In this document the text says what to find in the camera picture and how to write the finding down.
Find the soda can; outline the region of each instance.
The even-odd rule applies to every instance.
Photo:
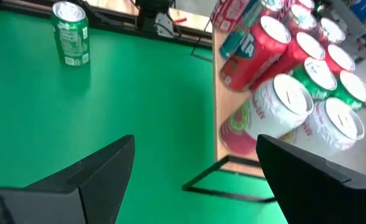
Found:
[[[349,149],[364,138],[359,116],[341,100],[330,97],[314,103],[306,121],[280,140],[321,157]]]
[[[311,96],[300,82],[289,75],[277,75],[221,124],[221,141],[236,154],[250,154],[256,148],[259,134],[279,138],[298,127],[313,106]]]
[[[220,71],[222,82],[232,90],[245,90],[285,51],[290,42],[286,27],[270,16],[262,16]]]
[[[315,17],[304,7],[292,5],[288,14],[281,20],[288,28],[290,35],[298,32],[309,32],[317,26]]]
[[[307,88],[313,100],[326,100],[337,87],[335,76],[323,60],[309,57],[289,73]]]
[[[354,111],[358,111],[366,103],[366,84],[351,72],[341,71],[337,88],[332,96],[342,100]]]
[[[283,8],[277,15],[277,19],[278,20],[283,19],[293,5],[302,6],[308,12],[311,12],[312,10],[314,10],[314,7],[315,7],[315,3],[313,0],[285,0]]]
[[[282,8],[283,0],[252,0],[246,7],[235,29],[228,35],[219,51],[227,60],[235,52],[240,40],[249,31],[250,26],[262,16],[275,17]]]
[[[52,7],[51,21],[60,59],[67,65],[80,66],[89,62],[89,21],[85,10],[66,2]]]
[[[292,38],[281,58],[254,81],[249,89],[255,91],[263,82],[275,77],[275,75],[289,72],[296,66],[302,65],[308,57],[323,60],[325,50],[316,39],[304,32],[298,32],[295,38]]]
[[[355,62],[352,57],[341,47],[334,44],[327,46],[325,62],[335,75],[339,75],[341,71],[353,72],[355,70]]]
[[[321,18],[314,31],[315,38],[325,47],[329,44],[340,44],[345,40],[345,33],[339,25],[325,17]]]
[[[218,0],[210,21],[221,31],[230,32],[238,23],[241,14],[250,0]]]

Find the green soda can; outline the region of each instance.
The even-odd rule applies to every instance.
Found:
[[[361,110],[366,103],[366,84],[357,75],[341,71],[332,96],[349,105],[354,111]]]
[[[60,60],[71,66],[88,63],[89,21],[85,10],[70,2],[56,2],[51,20]]]
[[[334,75],[323,60],[309,57],[290,73],[306,87],[314,100],[326,100],[337,86]]]

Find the green tabletop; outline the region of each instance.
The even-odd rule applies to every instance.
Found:
[[[0,11],[0,186],[24,187],[133,134],[117,223],[286,223],[277,203],[181,190],[214,162],[211,63],[182,45],[89,34],[91,65],[66,67],[50,20]],[[272,195],[264,180],[225,173],[200,185]]]

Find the can lid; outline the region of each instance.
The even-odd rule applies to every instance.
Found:
[[[312,58],[317,60],[323,60],[325,58],[324,47],[314,37],[304,32],[298,32],[296,34],[296,40],[298,45]]]
[[[327,46],[327,52],[340,67],[342,67],[344,70],[353,72],[355,70],[355,62],[352,59],[352,57],[341,47],[329,44]]]
[[[299,0],[299,2],[306,6],[308,9],[314,9],[315,7],[315,3],[313,0]]]
[[[341,71],[340,81],[354,98],[366,103],[366,84],[357,75],[351,72]]]
[[[323,17],[319,22],[319,31],[332,44],[339,44],[345,40],[345,33],[335,22]]]
[[[295,78],[279,74],[273,80],[274,90],[280,101],[295,114],[310,114],[314,103],[308,90]]]
[[[79,22],[86,17],[85,10],[82,7],[67,1],[54,3],[53,13],[67,22]]]
[[[364,124],[343,101],[330,97],[325,102],[325,110],[332,124],[345,136],[354,140],[364,137]]]
[[[295,20],[300,29],[311,30],[317,26],[315,17],[303,6],[292,5],[289,15]]]
[[[326,62],[311,57],[304,61],[304,69],[312,81],[320,87],[333,91],[337,87],[337,81]]]
[[[291,40],[290,33],[280,21],[270,16],[262,16],[260,18],[260,24],[271,38],[283,44],[289,44]]]
[[[283,8],[283,1],[282,0],[261,0],[261,3],[267,9],[277,12]]]

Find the white soda can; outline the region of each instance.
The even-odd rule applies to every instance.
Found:
[[[285,74],[263,83],[257,91],[221,124],[220,137],[237,154],[255,151],[257,136],[274,138],[301,125],[314,103],[299,81]]]
[[[314,111],[280,140],[322,157],[348,149],[364,137],[359,116],[343,101],[330,97],[314,104]]]

